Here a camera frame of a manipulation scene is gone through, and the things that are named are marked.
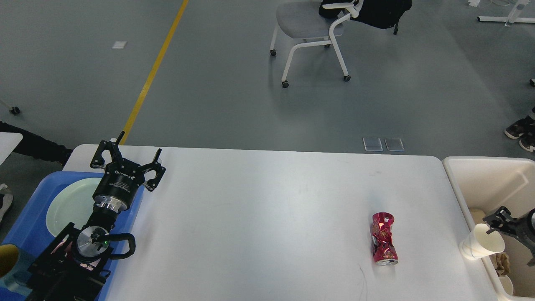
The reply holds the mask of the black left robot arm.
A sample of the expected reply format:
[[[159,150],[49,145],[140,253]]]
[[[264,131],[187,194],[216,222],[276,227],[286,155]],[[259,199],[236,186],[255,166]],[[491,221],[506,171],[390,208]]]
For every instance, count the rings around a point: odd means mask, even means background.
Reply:
[[[162,149],[144,165],[124,158],[118,146],[124,134],[99,143],[90,167],[104,175],[92,195],[92,214],[80,229],[68,223],[30,264],[28,301],[93,301],[111,274],[105,265],[135,253],[135,237],[114,232],[115,222],[131,208],[140,187],[158,187],[166,168],[159,161]]]

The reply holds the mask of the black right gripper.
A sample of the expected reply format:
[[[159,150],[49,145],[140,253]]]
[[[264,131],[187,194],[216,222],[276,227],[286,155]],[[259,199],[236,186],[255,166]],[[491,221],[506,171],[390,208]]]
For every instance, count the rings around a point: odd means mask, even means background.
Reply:
[[[521,217],[515,218],[512,217],[507,207],[501,206],[483,218],[484,223],[489,226],[487,234],[498,231],[501,234],[516,237],[520,244],[529,249],[532,254],[531,259],[527,262],[529,267],[535,266],[534,215],[535,210],[532,209]]]

